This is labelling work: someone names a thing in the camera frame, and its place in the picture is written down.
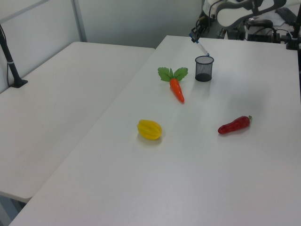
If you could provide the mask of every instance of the white wall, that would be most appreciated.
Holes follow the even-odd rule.
[[[88,42],[156,48],[166,35],[188,36],[202,0],[75,0]]]
[[[21,78],[70,43],[79,41],[71,0],[46,1],[1,25]],[[0,93],[7,89],[6,67],[0,49]]]

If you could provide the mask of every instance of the mesh cup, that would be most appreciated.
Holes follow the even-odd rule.
[[[196,80],[210,81],[212,79],[212,64],[214,59],[211,56],[199,56],[196,58]]]

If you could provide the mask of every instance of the toy red chili pepper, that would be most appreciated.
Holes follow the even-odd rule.
[[[246,128],[250,125],[252,116],[249,115],[249,117],[247,116],[241,116],[237,119],[235,119],[233,122],[230,122],[226,125],[222,125],[217,131],[220,134],[225,134],[225,133],[229,133],[229,132],[233,132],[239,129],[243,129]]]

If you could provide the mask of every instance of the toy carrot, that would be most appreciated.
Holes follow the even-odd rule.
[[[158,74],[161,77],[162,81],[168,81],[169,85],[174,92],[175,96],[184,103],[184,96],[179,84],[179,81],[181,81],[187,74],[188,74],[188,68],[181,67],[178,70],[176,70],[173,73],[173,70],[166,67],[160,67],[158,68]]]

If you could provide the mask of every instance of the pen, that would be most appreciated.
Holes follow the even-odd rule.
[[[207,50],[201,45],[201,43],[199,43],[199,41],[196,41],[196,43],[199,46],[199,48],[204,52],[206,57],[210,56],[209,53],[207,52]]]
[[[210,56],[208,51],[204,48],[204,46],[201,45],[201,43],[199,43],[198,40],[195,41],[198,45],[198,47],[204,52],[204,54],[206,55],[206,57]]]

